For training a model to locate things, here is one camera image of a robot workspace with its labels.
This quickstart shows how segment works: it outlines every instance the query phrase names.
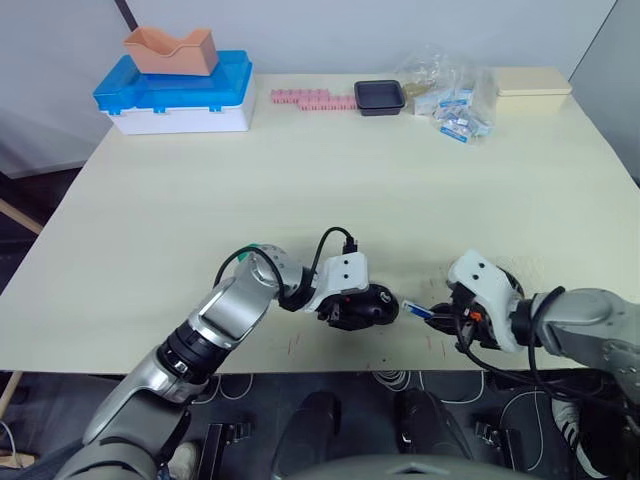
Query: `blue box lid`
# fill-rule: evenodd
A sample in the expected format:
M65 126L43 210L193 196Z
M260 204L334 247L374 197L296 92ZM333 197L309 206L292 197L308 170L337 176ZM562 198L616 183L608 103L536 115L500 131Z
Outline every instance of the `blue box lid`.
M143 74L129 55L123 56L93 92L98 108L119 115L130 108L222 107L240 105L253 64L244 50L218 50L218 64L208 77Z

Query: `pink connector strip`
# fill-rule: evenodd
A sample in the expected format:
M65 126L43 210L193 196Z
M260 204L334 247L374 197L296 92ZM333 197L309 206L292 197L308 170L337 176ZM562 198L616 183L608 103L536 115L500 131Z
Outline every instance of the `pink connector strip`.
M271 101L273 103L298 103L301 98L306 97L328 97L329 90L326 89L304 89L293 90L271 90Z
M353 95L330 95L328 97L304 97L298 101L300 110L355 110Z
M273 103L295 103L300 110L355 110L354 95L331 95L326 89L271 90Z

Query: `small black dish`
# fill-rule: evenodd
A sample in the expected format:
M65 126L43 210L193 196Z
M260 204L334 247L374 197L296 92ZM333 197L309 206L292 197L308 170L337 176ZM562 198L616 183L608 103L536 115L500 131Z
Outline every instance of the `small black dish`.
M356 105L365 117L397 115L404 108L402 87L395 80L368 80L353 86Z

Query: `beige tabletop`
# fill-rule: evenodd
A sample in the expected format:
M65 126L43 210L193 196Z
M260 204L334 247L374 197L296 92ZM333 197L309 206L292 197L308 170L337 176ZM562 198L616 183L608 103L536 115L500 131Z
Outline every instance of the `beige tabletop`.
M301 112L268 95L348 93L361 79L258 76L246 133L112 129L0 297L0 368L127 372L233 250L273 243L309 265L332 225L358 239L372 281L427 306L447 300L448 267L470 247L529 294L563 285L640 300L638 189L572 98L555 115L501 115L486 144L469 146L406 112ZM474 368L453 345L407 314L349 333L274 303L221 371ZM480 355L526 367L525 356Z

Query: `silver robot arm segment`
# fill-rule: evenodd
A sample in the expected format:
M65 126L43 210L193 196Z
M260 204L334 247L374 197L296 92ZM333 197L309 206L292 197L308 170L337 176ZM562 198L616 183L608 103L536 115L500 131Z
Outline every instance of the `silver robot arm segment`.
M277 266L285 297L302 282L303 267L278 247L262 245ZM144 478L170 456L188 426L187 406L227 355L262 319L279 287L256 254L216 285L161 345L155 347L98 408L84 447L56 478Z
M535 313L545 294L531 304ZM640 305L606 290L572 290L544 313L538 339L552 355L608 372L634 404L640 404Z

